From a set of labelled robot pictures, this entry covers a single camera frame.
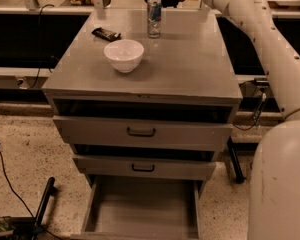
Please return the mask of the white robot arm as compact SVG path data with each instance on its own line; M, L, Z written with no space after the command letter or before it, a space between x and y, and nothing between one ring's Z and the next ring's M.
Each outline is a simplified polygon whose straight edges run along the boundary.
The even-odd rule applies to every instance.
M201 1L249 37L284 118L255 151L247 240L300 240L300 55L267 0Z

